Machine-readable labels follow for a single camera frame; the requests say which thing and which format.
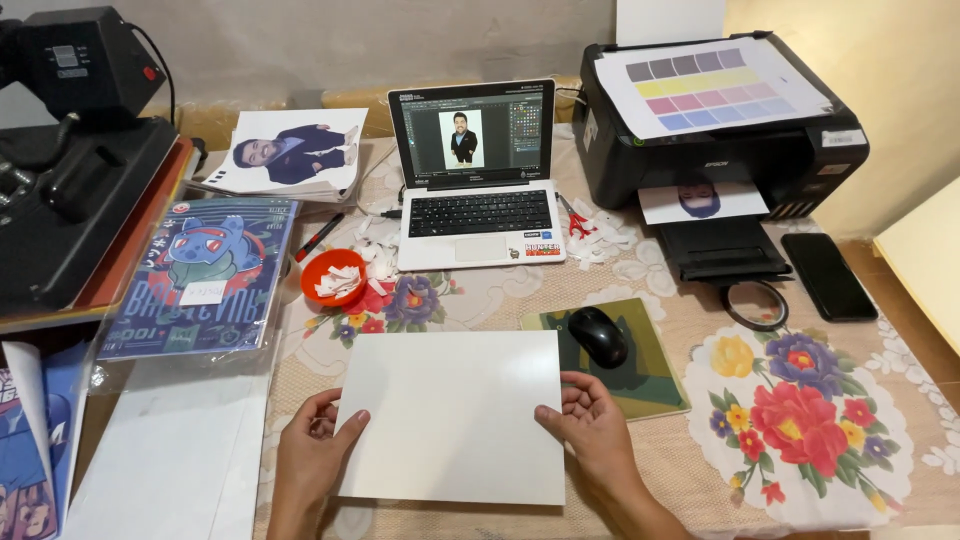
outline laptop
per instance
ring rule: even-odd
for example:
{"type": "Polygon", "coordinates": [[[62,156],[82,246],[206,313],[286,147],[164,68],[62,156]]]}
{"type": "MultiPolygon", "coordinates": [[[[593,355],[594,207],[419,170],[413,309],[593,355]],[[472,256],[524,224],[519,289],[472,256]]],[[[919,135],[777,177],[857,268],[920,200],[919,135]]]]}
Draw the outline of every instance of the laptop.
{"type": "Polygon", "coordinates": [[[393,90],[404,272],[566,258],[550,179],[551,79],[393,90]]]}

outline printer output tray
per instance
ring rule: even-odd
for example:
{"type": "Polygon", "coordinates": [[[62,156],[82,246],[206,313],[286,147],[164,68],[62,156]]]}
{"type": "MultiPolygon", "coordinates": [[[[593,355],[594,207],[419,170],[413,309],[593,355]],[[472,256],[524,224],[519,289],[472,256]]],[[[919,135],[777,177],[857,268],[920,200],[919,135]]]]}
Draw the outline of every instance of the printer output tray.
{"type": "Polygon", "coordinates": [[[681,221],[657,227],[684,282],[717,286],[781,282],[793,272],[756,216],[681,221]]]}

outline red marker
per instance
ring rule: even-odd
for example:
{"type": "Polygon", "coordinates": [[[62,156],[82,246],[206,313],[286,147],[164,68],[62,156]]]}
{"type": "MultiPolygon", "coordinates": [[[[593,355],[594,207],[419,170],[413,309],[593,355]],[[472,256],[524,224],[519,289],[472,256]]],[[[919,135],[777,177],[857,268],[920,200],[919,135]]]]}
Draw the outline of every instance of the red marker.
{"type": "Polygon", "coordinates": [[[326,236],[330,234],[331,231],[333,231],[333,229],[337,226],[337,224],[343,221],[343,219],[344,219],[344,214],[342,212],[333,216],[333,219],[331,219],[329,223],[324,225],[324,227],[320,229],[319,233],[314,234],[312,238],[307,240],[307,243],[303,244],[303,247],[300,248],[300,250],[297,251],[297,254],[294,256],[294,260],[296,262],[301,262],[302,260],[304,260],[307,254],[312,252],[313,248],[317,247],[320,244],[320,242],[322,242],[324,238],[326,238],[326,236]]]}

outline photo editing software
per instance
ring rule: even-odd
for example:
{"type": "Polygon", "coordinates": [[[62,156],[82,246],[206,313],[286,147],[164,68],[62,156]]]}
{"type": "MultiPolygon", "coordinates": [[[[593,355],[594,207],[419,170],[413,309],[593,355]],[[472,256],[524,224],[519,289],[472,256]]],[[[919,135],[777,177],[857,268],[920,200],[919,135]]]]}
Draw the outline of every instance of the photo editing software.
{"type": "Polygon", "coordinates": [[[494,172],[540,168],[543,97],[541,93],[513,93],[435,101],[402,103],[407,144],[418,180],[434,177],[469,175],[476,171],[494,172]],[[449,170],[447,154],[455,126],[438,119],[454,112],[469,111],[467,130],[475,134],[483,152],[483,165],[464,170],[449,170]],[[479,111],[480,122],[470,120],[479,111]]]}

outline sticker label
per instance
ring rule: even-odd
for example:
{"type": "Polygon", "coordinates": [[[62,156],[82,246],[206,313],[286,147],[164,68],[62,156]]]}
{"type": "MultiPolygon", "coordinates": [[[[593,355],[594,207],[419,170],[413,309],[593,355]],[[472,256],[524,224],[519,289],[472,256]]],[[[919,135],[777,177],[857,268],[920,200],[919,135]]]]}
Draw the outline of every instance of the sticker label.
{"type": "Polygon", "coordinates": [[[546,257],[560,254],[560,244],[526,244],[527,257],[546,257]]]}
{"type": "Polygon", "coordinates": [[[824,148],[832,146],[854,146],[867,144],[867,136],[863,130],[848,130],[845,132],[823,132],[824,148]]]}
{"type": "Polygon", "coordinates": [[[226,288],[227,280],[192,282],[180,294],[180,305],[207,306],[209,304],[220,304],[224,301],[224,289],[226,288]]]}
{"type": "Polygon", "coordinates": [[[587,111],[587,125],[584,128],[584,150],[590,151],[590,142],[597,137],[597,120],[593,117],[593,109],[587,111]]]}
{"type": "Polygon", "coordinates": [[[817,174],[818,174],[818,175],[823,175],[823,174],[840,174],[840,173],[844,172],[845,170],[847,170],[847,169],[849,169],[849,168],[850,168],[850,164],[849,164],[849,163],[841,163],[841,164],[839,164],[839,165],[827,165],[827,166],[825,166],[824,168],[820,169],[820,172],[818,172],[817,174]]]}

